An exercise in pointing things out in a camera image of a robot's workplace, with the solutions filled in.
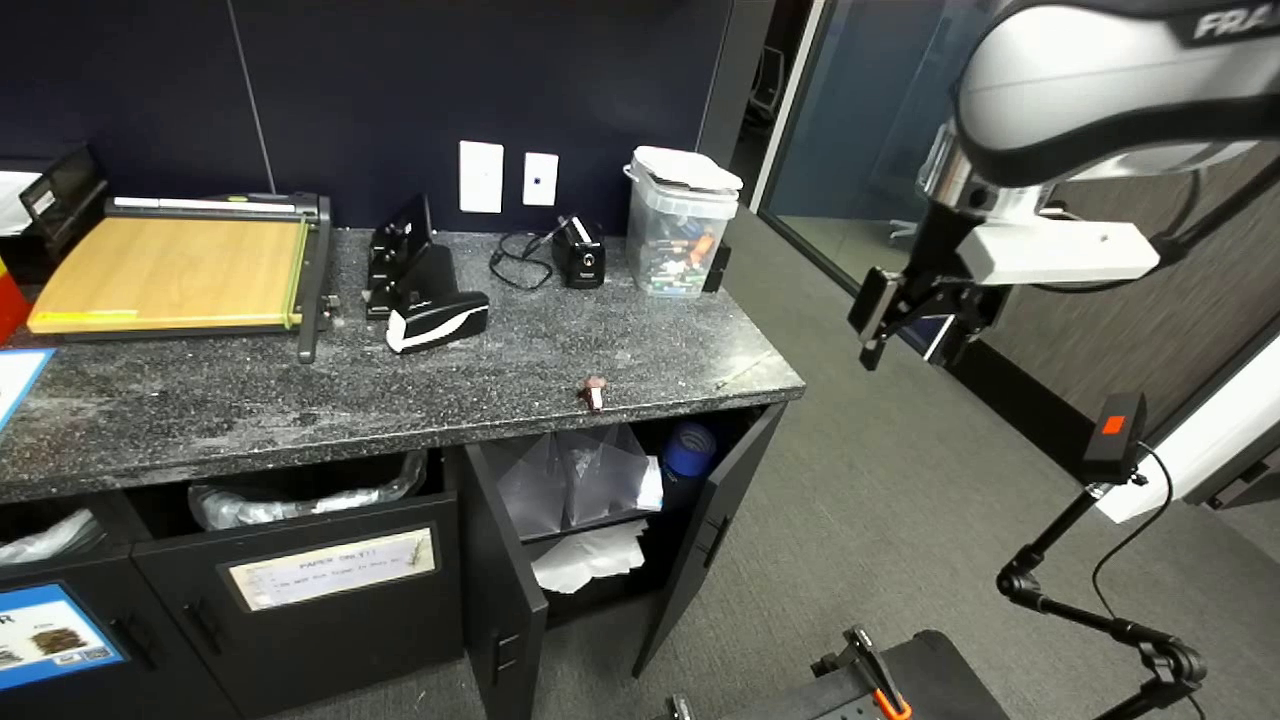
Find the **black cabinet door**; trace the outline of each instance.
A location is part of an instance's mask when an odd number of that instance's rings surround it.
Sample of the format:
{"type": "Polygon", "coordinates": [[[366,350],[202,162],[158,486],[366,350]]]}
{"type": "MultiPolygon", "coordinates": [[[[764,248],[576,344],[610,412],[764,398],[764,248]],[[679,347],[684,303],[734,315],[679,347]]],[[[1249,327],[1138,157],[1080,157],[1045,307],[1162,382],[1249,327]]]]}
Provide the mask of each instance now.
{"type": "Polygon", "coordinates": [[[57,585],[81,614],[120,652],[120,664],[83,669],[39,683],[0,691],[5,720],[83,720],[83,717],[136,717],[136,720],[223,720],[235,717],[212,683],[188,639],[174,629],[153,588],[128,563],[128,541],[115,511],[87,499],[103,522],[103,543],[73,560],[45,560],[0,566],[0,592],[57,585]]]}
{"type": "Polygon", "coordinates": [[[465,652],[453,507],[453,497],[434,497],[271,527],[153,541],[133,560],[229,694],[249,717],[266,717],[465,652]],[[254,603],[266,595],[266,585],[249,592],[254,578],[234,577],[234,566],[246,570],[246,563],[266,560],[326,570],[327,560],[316,550],[356,550],[426,527],[434,532],[426,577],[282,609],[254,603]]]}
{"type": "Polygon", "coordinates": [[[487,720],[527,720],[550,601],[531,578],[498,476],[475,448],[450,453],[465,517],[465,614],[470,652],[487,720]]]}
{"type": "Polygon", "coordinates": [[[673,578],[658,603],[658,614],[647,622],[647,636],[639,643],[638,654],[638,676],[645,671],[645,664],[654,658],[654,652],[667,639],[667,633],[679,622],[684,609],[693,603],[693,595],[706,588],[716,550],[728,534],[728,522],[741,507],[741,499],[748,497],[748,482],[764,458],[764,448],[782,422],[783,408],[768,408],[735,443],[734,453],[716,462],[716,470],[708,476],[696,507],[693,507],[693,522],[690,534],[679,543],[673,578]]]}

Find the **cabinet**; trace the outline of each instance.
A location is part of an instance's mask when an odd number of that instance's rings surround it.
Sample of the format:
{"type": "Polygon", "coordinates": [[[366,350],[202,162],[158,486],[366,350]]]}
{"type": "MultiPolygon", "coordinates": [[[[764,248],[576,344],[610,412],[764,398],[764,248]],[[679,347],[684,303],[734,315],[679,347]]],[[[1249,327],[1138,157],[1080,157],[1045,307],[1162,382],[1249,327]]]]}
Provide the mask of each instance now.
{"type": "MultiPolygon", "coordinates": [[[[527,720],[535,707],[542,639],[556,622],[571,622],[586,610],[647,601],[654,619],[638,629],[638,676],[647,669],[658,646],[679,622],[684,609],[701,592],[716,550],[734,527],[734,517],[755,476],[755,462],[782,422],[782,408],[735,408],[679,417],[701,421],[719,438],[719,462],[706,478],[690,511],[665,511],[647,521],[639,534],[645,566],[618,578],[588,585],[586,595],[550,595],[531,577],[542,543],[520,543],[498,478],[503,456],[487,443],[470,443],[443,456],[443,470],[460,482],[465,517],[465,629],[475,669],[475,683],[491,720],[527,720]]],[[[679,421],[638,422],[647,453],[660,453],[679,421]]]]}
{"type": "Polygon", "coordinates": [[[249,478],[326,497],[398,470],[426,470],[426,482],[398,502],[235,532],[202,532],[182,482],[128,491],[149,527],[136,566],[242,713],[269,717],[465,652],[455,491],[429,453],[249,478]]]}
{"type": "Polygon", "coordinates": [[[188,639],[174,629],[162,601],[128,563],[136,521],[120,497],[81,497],[0,507],[0,541],[45,532],[75,507],[93,507],[99,541],[65,560],[0,566],[0,592],[62,588],[95,633],[120,652],[120,664],[83,669],[39,683],[0,691],[0,717],[23,720],[223,720],[234,702],[207,679],[188,639]]]}

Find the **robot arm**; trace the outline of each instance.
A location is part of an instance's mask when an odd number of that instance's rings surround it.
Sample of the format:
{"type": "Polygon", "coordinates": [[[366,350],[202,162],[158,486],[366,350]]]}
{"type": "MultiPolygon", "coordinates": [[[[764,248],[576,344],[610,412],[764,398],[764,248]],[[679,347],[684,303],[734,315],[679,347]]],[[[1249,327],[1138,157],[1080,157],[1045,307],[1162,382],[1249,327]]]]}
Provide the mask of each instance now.
{"type": "Polygon", "coordinates": [[[962,77],[952,133],[927,157],[934,211],[913,265],[874,269],[847,311],[864,364],[880,364],[889,337],[947,364],[995,324],[1017,285],[1116,285],[1162,265],[1138,223],[1048,220],[1048,183],[1193,171],[1268,135],[1280,135],[1280,4],[1004,7],[962,77]]]}

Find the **granite countertop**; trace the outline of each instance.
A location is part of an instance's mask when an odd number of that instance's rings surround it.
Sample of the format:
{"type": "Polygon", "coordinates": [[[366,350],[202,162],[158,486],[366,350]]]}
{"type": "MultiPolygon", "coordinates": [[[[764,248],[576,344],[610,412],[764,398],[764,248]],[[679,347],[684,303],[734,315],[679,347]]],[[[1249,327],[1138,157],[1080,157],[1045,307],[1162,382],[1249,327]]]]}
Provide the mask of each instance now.
{"type": "Polygon", "coordinates": [[[483,337],[393,355],[366,324],[368,232],[337,232],[340,315],[316,364],[292,337],[65,344],[0,433],[0,499],[178,482],[340,456],[535,435],[803,392],[728,290],[639,296],[611,251],[610,285],[517,290],[487,275],[491,236],[450,236],[460,286],[487,290],[483,337]],[[610,378],[588,417],[576,389],[610,378]]]}

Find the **wooden cutting board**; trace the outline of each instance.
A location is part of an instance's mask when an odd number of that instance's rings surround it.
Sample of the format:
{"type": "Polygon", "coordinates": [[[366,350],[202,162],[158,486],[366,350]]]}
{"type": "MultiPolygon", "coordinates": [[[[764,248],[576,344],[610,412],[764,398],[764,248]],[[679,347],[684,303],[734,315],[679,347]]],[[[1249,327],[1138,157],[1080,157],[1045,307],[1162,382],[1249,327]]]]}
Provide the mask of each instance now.
{"type": "Polygon", "coordinates": [[[54,273],[33,337],[292,327],[309,227],[109,216],[54,273]]]}

